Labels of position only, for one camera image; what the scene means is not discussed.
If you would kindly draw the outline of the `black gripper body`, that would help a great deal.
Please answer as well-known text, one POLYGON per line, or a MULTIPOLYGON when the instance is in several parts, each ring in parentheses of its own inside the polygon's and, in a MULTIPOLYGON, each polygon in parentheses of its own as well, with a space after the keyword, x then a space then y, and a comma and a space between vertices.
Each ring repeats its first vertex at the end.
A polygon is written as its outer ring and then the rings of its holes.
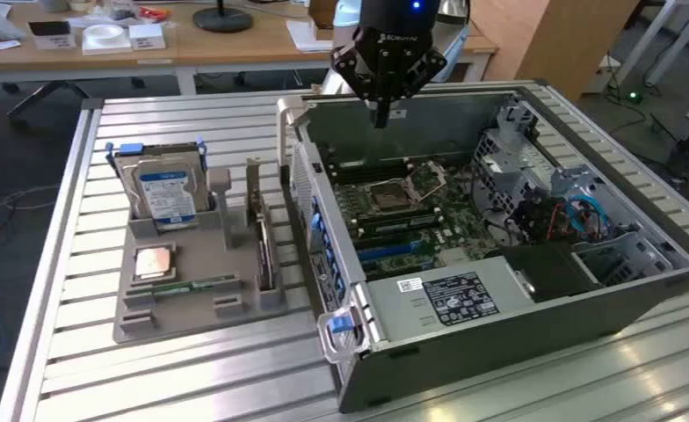
POLYGON ((362 1, 354 51, 357 96, 366 100, 409 98, 426 84, 434 67, 420 60, 433 49, 437 1, 362 1))

